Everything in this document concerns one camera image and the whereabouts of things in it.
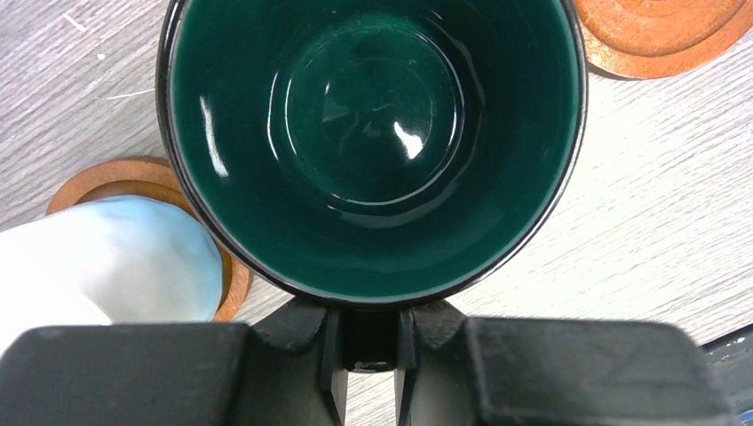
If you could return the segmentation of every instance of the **black mug rim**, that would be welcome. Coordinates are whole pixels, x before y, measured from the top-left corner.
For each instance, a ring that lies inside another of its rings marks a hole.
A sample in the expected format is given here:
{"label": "black mug rim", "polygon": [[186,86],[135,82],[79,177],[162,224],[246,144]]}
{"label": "black mug rim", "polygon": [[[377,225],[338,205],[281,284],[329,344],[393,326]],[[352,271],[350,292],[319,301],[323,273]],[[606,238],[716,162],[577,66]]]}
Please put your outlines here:
{"label": "black mug rim", "polygon": [[323,294],[314,294],[310,291],[306,291],[303,288],[296,286],[293,283],[287,282],[282,277],[274,273],[274,271],[267,270],[261,265],[257,259],[254,258],[251,253],[243,249],[233,237],[231,237],[221,226],[217,223],[215,218],[209,213],[209,209],[198,195],[194,184],[187,176],[185,166],[182,159],[178,155],[177,142],[175,141],[175,129],[173,128],[173,121],[170,119],[170,65],[172,63],[172,53],[175,46],[175,39],[179,28],[180,17],[186,6],[191,0],[170,0],[168,10],[165,15],[164,23],[162,24],[162,32],[160,34],[160,42],[157,50],[157,64],[155,74],[155,96],[156,96],[156,109],[157,109],[157,122],[160,127],[160,133],[162,135],[162,142],[167,153],[168,161],[172,167],[173,172],[178,181],[178,185],[183,195],[188,201],[188,205],[194,211],[196,218],[199,222],[209,229],[212,236],[218,243],[232,256],[239,259],[242,264],[248,266],[253,272],[263,277],[265,280],[271,282],[276,287],[281,288],[294,296],[302,296],[304,298],[313,299],[321,304],[329,306],[342,306],[352,309],[396,309],[396,308],[408,308],[419,304],[428,304],[437,300],[444,299],[452,296],[455,293],[463,291],[464,289],[484,280],[493,272],[498,270],[510,259],[518,254],[533,238],[539,229],[543,226],[546,220],[549,218],[551,212],[559,203],[562,194],[565,191],[567,182],[573,174],[575,163],[577,162],[578,154],[580,153],[581,144],[583,142],[583,133],[585,132],[586,115],[588,109],[588,70],[586,67],[586,52],[585,44],[583,40],[583,33],[581,31],[580,21],[578,20],[577,12],[572,0],[559,0],[562,4],[567,18],[567,24],[570,28],[570,33],[575,41],[575,60],[577,61],[578,82],[581,84],[581,89],[578,98],[578,112],[576,117],[575,134],[573,135],[572,147],[567,157],[566,169],[559,176],[559,181],[556,184],[556,190],[550,199],[546,202],[546,205],[539,216],[535,219],[534,223],[526,230],[526,232],[518,238],[513,246],[498,256],[493,262],[491,262],[486,268],[475,273],[467,280],[459,282],[452,287],[443,288],[442,290],[420,296],[409,296],[399,298],[397,300],[382,301],[375,299],[374,301],[367,300],[349,300],[346,297],[327,296]]}

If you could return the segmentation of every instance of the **white cloth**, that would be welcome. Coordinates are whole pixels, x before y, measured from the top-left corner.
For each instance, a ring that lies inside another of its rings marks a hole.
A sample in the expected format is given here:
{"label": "white cloth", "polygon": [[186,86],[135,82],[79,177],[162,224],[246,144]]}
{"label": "white cloth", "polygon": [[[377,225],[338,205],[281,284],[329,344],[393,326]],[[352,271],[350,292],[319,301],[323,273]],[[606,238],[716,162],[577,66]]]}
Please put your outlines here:
{"label": "white cloth", "polygon": [[0,354],[33,327],[211,320],[221,293],[217,247],[183,210],[85,203],[0,233]]}

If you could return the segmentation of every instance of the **table surface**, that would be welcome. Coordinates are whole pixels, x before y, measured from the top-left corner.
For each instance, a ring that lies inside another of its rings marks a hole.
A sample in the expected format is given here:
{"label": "table surface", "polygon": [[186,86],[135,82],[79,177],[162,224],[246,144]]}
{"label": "table surface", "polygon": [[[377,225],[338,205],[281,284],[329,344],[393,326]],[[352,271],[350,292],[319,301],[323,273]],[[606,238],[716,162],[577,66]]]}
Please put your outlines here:
{"label": "table surface", "polygon": [[[167,3],[0,0],[0,230],[77,171],[164,156],[155,54]],[[659,320],[698,343],[753,322],[753,32],[669,79],[590,75],[588,129],[554,214],[467,314]],[[288,300],[256,280],[238,319]],[[393,424],[391,375],[351,375],[346,423]]]}

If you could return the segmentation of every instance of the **mug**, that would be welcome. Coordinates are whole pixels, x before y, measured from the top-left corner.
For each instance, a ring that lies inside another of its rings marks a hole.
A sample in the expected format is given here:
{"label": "mug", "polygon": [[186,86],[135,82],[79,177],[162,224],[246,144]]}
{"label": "mug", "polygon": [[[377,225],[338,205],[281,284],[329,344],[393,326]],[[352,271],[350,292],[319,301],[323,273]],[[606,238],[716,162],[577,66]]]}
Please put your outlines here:
{"label": "mug", "polygon": [[586,115],[569,0],[173,0],[156,77],[196,216],[327,304],[482,280],[562,194]]}

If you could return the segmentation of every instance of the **white wooden table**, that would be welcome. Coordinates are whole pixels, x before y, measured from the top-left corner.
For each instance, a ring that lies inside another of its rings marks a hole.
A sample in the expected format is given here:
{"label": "white wooden table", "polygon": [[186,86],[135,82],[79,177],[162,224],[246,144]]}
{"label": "white wooden table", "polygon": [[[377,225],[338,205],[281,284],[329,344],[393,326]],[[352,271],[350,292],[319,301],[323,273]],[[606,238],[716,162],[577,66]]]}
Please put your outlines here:
{"label": "white wooden table", "polygon": [[[163,0],[0,0],[0,230],[78,170],[164,156],[155,117]],[[753,32],[691,73],[591,75],[565,196],[468,314],[674,323],[698,343],[753,322]],[[289,296],[254,282],[239,320]],[[347,424],[393,424],[391,375],[351,375]]]}

